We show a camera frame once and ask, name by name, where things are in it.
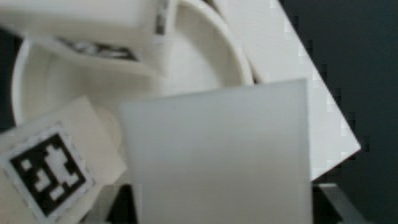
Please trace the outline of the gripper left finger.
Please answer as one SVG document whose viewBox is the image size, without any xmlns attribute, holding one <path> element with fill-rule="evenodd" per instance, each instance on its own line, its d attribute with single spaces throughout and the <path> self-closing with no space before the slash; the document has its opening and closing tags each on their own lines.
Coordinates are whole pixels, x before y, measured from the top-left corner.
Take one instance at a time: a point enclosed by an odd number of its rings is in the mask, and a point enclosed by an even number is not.
<svg viewBox="0 0 398 224">
<path fill-rule="evenodd" d="M 81 224 L 138 224 L 129 184 L 101 189 Z"/>
</svg>

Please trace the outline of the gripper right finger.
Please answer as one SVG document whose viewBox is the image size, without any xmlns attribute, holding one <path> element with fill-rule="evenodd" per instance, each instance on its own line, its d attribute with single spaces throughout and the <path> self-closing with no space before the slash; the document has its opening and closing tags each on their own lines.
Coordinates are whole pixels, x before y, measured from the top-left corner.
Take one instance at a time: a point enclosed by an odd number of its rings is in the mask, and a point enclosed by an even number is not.
<svg viewBox="0 0 398 224">
<path fill-rule="evenodd" d="M 314 224 L 371 224 L 335 183 L 312 185 Z"/>
</svg>

